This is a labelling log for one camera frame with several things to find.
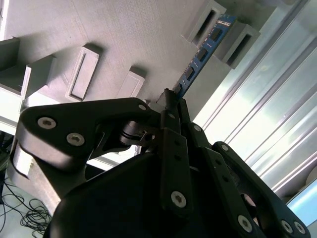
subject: rectangular recess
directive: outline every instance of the rectangular recess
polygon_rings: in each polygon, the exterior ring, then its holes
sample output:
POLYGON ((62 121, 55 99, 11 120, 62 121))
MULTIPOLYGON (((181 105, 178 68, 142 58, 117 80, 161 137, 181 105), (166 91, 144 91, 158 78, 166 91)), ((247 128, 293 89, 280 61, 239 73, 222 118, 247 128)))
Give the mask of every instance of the rectangular recess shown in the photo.
POLYGON ((194 37, 194 40, 192 41, 195 45, 199 45, 199 42, 203 39, 205 39, 205 34, 209 31, 209 26, 211 24, 211 22, 213 22, 213 20, 216 17, 216 12, 214 10, 211 10, 210 13, 208 14, 207 18, 205 19, 205 21, 203 22, 202 26, 200 27, 200 29, 198 30, 197 34, 194 37))
POLYGON ((198 11, 189 16, 181 35, 188 42, 199 47, 217 23, 218 18, 225 12, 226 9, 214 0, 204 0, 198 11))
POLYGON ((237 59, 238 55, 241 53, 241 51, 247 45, 250 39, 251 39, 251 35, 246 34, 245 37, 240 42, 240 44, 238 45, 238 47, 235 49, 235 51, 232 53, 232 55, 228 59, 227 64, 229 66, 231 66, 233 62, 237 59))
POLYGON ((137 97, 145 79, 134 72, 129 71, 116 98, 137 97))
POLYGON ((188 70, 187 70, 186 73, 185 73, 186 79, 187 79, 188 81, 190 81, 191 78, 193 77, 194 73, 195 73, 195 70, 193 69, 193 67, 189 67, 188 70))
POLYGON ((214 28, 210 35, 210 39, 217 42, 222 34, 222 30, 220 28, 214 28))
POLYGON ((208 54, 208 51, 205 49, 205 48, 201 48, 197 54, 197 59, 200 61, 200 62, 203 62, 204 59, 206 58, 208 54))
POLYGON ((80 50, 71 81, 68 85, 66 97, 75 101, 83 101, 99 60, 99 53, 96 53, 83 46, 80 50))

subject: circuit board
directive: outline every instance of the circuit board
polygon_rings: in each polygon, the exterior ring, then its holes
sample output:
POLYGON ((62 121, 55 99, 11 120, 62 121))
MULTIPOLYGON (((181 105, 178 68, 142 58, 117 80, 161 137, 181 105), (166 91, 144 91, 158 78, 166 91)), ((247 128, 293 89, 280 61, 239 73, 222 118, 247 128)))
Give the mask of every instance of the circuit board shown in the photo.
POLYGON ((176 93, 178 99, 185 95, 236 20, 237 17, 235 16, 226 14, 220 16, 175 85, 173 91, 176 93))

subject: aluminum panel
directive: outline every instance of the aluminum panel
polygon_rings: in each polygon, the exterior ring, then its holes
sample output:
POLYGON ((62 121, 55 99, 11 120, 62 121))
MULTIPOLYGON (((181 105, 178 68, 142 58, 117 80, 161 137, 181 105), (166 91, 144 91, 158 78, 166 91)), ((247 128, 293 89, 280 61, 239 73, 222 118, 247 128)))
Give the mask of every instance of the aluminum panel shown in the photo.
POLYGON ((266 23, 271 30, 263 27, 194 120, 210 143, 228 143, 280 196, 298 191, 305 184, 298 173, 317 165, 316 8, 297 1, 277 24, 270 19, 282 16, 279 6, 266 23), (296 188, 282 189, 290 183, 296 188))

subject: blue circuit board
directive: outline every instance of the blue circuit board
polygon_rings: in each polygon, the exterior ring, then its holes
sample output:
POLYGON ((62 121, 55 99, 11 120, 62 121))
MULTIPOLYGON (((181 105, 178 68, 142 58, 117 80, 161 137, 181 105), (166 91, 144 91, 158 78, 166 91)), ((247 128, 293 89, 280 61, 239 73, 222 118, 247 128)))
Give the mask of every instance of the blue circuit board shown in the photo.
POLYGON ((173 91, 176 93, 178 99, 185 95, 236 20, 237 17, 235 16, 226 14, 220 16, 217 23, 210 31, 194 58, 187 66, 185 72, 175 85, 173 91))

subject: tangled cables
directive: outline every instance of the tangled cables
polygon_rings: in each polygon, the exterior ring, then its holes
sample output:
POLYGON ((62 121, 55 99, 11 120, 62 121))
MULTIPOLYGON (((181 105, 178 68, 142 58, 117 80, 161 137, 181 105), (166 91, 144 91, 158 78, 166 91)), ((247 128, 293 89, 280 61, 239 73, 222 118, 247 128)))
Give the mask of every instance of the tangled cables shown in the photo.
POLYGON ((35 235, 36 233, 38 233, 40 235, 44 235, 44 232, 45 232, 46 228, 48 227, 48 225, 52 219, 51 215, 49 214, 49 212, 46 209, 46 207, 44 206, 44 204, 40 200, 34 198, 34 199, 31 199, 29 201, 29 204, 27 206, 24 203, 25 202, 24 198, 22 196, 14 194, 14 192, 11 190, 10 186, 13 186, 13 185, 7 184, 5 182, 4 182, 4 185, 11 192, 11 194, 4 195, 2 197, 2 199, 4 200, 4 198, 7 196, 14 196, 16 199, 19 200, 20 204, 15 206, 15 207, 11 207, 3 202, 4 203, 3 204, 4 214, 2 214, 2 215, 4 215, 4 222, 3 222, 3 226, 0 230, 0 233, 3 230, 4 225, 5 225, 6 213, 14 210, 14 211, 18 212, 22 217, 22 219, 20 221, 20 225, 22 225, 24 227, 31 228, 34 230, 32 232, 33 237, 36 238, 36 235, 35 235), (21 205, 25 206, 28 209, 28 211, 26 212, 25 215, 23 215, 22 212, 20 212, 19 210, 16 209, 18 206, 21 206, 21 205), (11 210, 5 211, 5 206, 9 207, 11 210))

